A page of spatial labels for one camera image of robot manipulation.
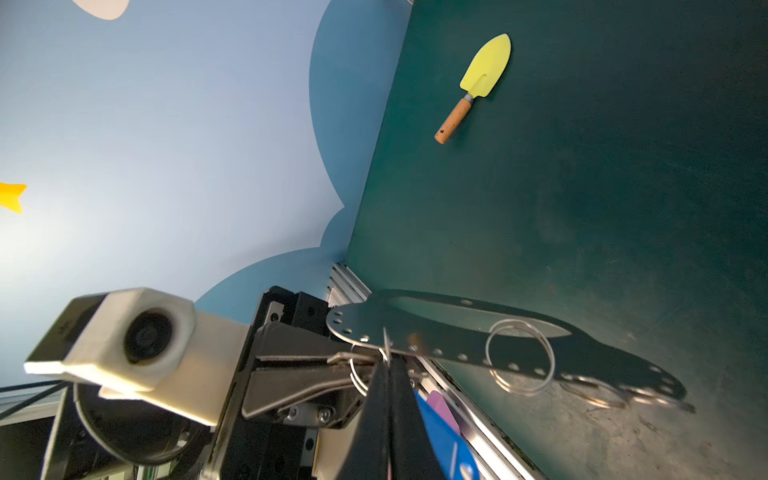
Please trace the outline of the metal key holder plate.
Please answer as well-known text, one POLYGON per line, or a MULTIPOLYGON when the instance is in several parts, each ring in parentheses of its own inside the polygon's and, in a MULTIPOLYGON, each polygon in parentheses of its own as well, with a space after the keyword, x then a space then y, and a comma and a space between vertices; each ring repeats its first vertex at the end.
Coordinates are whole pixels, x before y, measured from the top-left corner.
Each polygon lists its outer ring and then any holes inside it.
POLYGON ((483 368, 514 395, 535 396, 556 382, 601 408, 695 410, 684 384, 667 370, 565 321, 506 305, 382 290, 332 308, 327 325, 352 345, 483 368))

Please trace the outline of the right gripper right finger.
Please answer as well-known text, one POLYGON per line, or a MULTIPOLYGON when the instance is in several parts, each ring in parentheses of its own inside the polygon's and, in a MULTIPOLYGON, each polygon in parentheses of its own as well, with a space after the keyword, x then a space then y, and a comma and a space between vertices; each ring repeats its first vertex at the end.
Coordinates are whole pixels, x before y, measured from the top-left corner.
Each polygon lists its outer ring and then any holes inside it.
POLYGON ((440 479, 445 475, 429 440, 405 361, 389 362, 390 457, 393 479, 440 479))

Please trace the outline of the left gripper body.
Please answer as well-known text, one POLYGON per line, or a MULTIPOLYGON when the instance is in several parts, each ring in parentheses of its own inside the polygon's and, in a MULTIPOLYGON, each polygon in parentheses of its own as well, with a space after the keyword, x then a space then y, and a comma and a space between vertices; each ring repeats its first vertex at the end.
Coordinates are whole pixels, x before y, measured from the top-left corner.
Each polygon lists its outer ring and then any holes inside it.
POLYGON ((241 416, 241 403, 250 373, 258 367, 355 353, 351 345, 330 333, 326 325, 329 311, 327 302, 303 292, 274 286, 262 295, 201 478, 312 478, 319 433, 329 428, 249 421, 241 416))

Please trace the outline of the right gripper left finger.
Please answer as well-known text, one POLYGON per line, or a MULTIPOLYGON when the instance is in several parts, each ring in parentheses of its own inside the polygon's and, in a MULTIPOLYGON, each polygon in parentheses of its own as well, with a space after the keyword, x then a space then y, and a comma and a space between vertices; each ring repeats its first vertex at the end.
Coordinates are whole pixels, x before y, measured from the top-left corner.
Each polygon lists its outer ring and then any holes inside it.
POLYGON ((368 394, 339 480, 385 480, 389 465, 389 370, 379 363, 369 383, 368 394))

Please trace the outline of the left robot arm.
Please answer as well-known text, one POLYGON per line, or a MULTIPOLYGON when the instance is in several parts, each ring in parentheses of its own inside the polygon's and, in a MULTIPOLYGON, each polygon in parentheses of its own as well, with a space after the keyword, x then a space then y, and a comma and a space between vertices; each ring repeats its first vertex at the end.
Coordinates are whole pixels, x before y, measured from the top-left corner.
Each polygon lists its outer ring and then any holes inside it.
POLYGON ((359 412, 328 304, 274 287, 252 324, 134 288, 72 299, 25 361, 62 391, 45 479, 309 479, 319 433, 359 412))

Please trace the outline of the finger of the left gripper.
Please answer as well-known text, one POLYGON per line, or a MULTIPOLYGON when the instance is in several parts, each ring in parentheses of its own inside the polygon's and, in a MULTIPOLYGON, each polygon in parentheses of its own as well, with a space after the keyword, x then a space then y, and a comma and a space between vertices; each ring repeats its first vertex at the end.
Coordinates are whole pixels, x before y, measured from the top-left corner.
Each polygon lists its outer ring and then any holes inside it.
POLYGON ((377 361, 342 352, 327 359, 282 362, 254 369, 241 403, 249 421, 307 428, 342 429, 365 401, 360 383, 372 377, 377 361))

